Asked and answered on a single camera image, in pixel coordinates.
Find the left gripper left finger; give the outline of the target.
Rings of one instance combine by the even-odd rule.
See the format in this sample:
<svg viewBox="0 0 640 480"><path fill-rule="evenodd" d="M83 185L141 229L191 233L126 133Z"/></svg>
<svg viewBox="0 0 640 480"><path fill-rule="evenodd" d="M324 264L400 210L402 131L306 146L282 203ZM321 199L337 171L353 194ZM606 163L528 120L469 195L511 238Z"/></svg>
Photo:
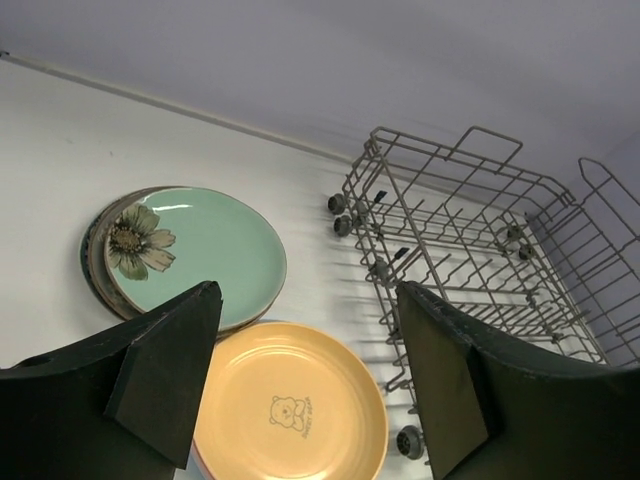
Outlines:
<svg viewBox="0 0 640 480"><path fill-rule="evenodd" d="M186 468L223 299L204 281L1 371L4 479L171 479Z"/></svg>

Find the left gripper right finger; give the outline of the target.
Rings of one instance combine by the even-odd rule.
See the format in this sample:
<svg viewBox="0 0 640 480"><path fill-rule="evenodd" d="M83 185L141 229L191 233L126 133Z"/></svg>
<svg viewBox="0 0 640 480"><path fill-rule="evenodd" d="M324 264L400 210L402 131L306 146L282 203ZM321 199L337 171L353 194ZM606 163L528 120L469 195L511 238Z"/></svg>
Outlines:
<svg viewBox="0 0 640 480"><path fill-rule="evenodd" d="M639 371L553 353L396 289L417 411L437 479L635 479Z"/></svg>

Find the yellow plate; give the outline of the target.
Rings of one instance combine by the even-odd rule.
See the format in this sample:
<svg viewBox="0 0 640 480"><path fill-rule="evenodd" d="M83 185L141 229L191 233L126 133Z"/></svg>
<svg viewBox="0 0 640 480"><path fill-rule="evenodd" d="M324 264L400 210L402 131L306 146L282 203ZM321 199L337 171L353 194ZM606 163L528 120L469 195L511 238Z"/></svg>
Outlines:
<svg viewBox="0 0 640 480"><path fill-rule="evenodd" d="M213 479L374 479L384 399L360 358L309 326L267 322L220 342L194 439Z"/></svg>

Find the pink plate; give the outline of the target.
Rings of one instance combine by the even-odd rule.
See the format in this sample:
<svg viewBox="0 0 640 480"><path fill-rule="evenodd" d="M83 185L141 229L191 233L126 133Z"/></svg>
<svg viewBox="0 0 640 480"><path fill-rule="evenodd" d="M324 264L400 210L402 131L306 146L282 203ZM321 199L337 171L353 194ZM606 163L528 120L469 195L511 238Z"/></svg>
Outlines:
<svg viewBox="0 0 640 480"><path fill-rule="evenodd" d="M190 462L193 464L192 470L197 471L201 479L213 479L213 476L205 465L203 457L201 456L195 441L191 442Z"/></svg>

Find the teal patterned plate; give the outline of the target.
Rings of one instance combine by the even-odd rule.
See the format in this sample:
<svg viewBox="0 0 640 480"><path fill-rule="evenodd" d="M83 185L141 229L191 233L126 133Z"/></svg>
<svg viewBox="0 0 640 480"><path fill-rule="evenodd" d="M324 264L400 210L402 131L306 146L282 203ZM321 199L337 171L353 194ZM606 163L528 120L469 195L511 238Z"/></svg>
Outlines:
<svg viewBox="0 0 640 480"><path fill-rule="evenodd" d="M96 299L99 298L98 292L95 288L95 285L93 283L93 279L91 277L91 273L89 271L89 266L90 266L90 262L89 262L89 241L91 239L91 235L92 232L94 230L94 228L96 227L96 225L99 222L99 218L96 217L87 227L84 236L82 238L81 244L80 244L80 250L79 250L79 259L80 259L80 266L81 266L81 270L84 276L84 279L91 291L91 293L94 295L94 297Z"/></svg>

